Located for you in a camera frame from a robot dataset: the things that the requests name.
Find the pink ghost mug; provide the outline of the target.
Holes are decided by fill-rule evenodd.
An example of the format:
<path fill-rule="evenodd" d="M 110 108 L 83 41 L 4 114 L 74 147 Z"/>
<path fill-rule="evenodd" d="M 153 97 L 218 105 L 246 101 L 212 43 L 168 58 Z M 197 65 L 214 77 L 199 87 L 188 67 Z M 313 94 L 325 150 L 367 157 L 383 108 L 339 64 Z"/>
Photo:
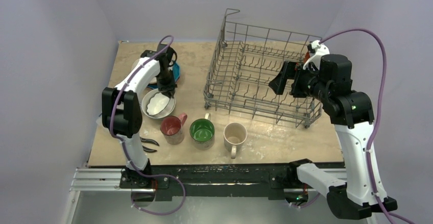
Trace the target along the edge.
<path fill-rule="evenodd" d="M 179 116 L 167 116 L 160 125 L 160 131 L 168 144 L 177 145 L 184 140 L 183 126 L 187 120 L 187 114 Z"/>

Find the green floral mug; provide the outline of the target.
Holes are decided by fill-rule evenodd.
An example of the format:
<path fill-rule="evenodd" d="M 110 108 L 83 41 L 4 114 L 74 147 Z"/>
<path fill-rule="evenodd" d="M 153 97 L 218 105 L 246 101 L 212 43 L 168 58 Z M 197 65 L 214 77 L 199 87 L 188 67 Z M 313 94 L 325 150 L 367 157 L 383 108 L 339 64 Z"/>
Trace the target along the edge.
<path fill-rule="evenodd" d="M 204 118 L 195 120 L 189 133 L 193 139 L 193 145 L 199 150 L 208 150 L 214 145 L 215 127 L 211 122 L 211 114 L 206 113 Z"/>

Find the white scalloped teal bowl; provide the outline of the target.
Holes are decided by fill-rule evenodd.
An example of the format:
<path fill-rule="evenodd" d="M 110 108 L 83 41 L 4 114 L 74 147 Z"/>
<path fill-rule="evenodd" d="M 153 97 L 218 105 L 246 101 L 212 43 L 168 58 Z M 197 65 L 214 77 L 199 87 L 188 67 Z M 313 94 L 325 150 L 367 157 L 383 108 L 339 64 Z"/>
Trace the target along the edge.
<path fill-rule="evenodd" d="M 161 94 L 157 89 L 148 92 L 141 101 L 141 110 L 144 115 L 162 119 L 169 116 L 175 108 L 176 100 L 174 97 Z"/>

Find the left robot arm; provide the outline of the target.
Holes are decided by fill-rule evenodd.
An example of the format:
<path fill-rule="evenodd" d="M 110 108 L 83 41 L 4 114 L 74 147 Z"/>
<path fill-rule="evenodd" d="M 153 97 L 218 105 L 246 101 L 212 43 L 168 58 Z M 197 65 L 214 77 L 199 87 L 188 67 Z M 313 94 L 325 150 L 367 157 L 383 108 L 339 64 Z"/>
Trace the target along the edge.
<path fill-rule="evenodd" d="M 152 79 L 156 79 L 157 94 L 171 102 L 177 87 L 171 69 L 176 60 L 176 51 L 160 44 L 156 51 L 144 51 L 138 63 L 119 84 L 102 91 L 102 125 L 122 147 L 126 158 L 123 178 L 127 184 L 137 188 L 157 187 L 157 179 L 152 174 L 139 135 L 142 111 L 138 96 Z"/>

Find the orange red plate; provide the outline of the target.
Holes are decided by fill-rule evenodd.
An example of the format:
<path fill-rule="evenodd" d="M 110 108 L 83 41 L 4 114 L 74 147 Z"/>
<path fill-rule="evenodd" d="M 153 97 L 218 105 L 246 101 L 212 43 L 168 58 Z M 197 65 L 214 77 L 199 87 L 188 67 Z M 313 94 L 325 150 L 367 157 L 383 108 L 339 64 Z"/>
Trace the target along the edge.
<path fill-rule="evenodd" d="M 309 61 L 309 59 L 310 59 L 310 52 L 307 52 L 304 56 L 304 60 L 303 60 L 304 64 L 306 64 Z"/>

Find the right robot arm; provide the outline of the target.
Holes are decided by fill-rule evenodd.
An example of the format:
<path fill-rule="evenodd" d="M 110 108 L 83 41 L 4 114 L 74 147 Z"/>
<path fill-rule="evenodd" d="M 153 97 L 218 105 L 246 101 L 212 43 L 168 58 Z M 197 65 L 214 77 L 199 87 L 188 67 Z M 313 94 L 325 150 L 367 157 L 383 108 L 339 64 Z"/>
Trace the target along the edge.
<path fill-rule="evenodd" d="M 323 195 L 339 219 L 360 220 L 373 213 L 397 210 L 397 201 L 388 196 L 380 179 L 373 146 L 375 116 L 372 102 L 364 92 L 352 90 L 352 63 L 346 56 L 327 54 L 319 65 L 285 61 L 270 88 L 282 94 L 292 80 L 290 95 L 313 97 L 322 103 L 339 139 L 346 179 L 326 173 L 308 159 L 289 164 L 285 180 L 292 186 L 302 183 Z"/>

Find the cream dragon mug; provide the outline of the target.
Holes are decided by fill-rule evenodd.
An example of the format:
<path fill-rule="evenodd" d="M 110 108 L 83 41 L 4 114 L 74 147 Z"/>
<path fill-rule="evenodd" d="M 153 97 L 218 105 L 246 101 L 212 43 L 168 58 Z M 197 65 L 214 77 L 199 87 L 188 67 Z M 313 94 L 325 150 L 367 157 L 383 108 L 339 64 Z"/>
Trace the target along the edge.
<path fill-rule="evenodd" d="M 230 153 L 230 158 L 235 159 L 237 152 L 240 151 L 248 138 L 248 132 L 244 125 L 233 122 L 225 126 L 223 137 L 224 146 Z"/>

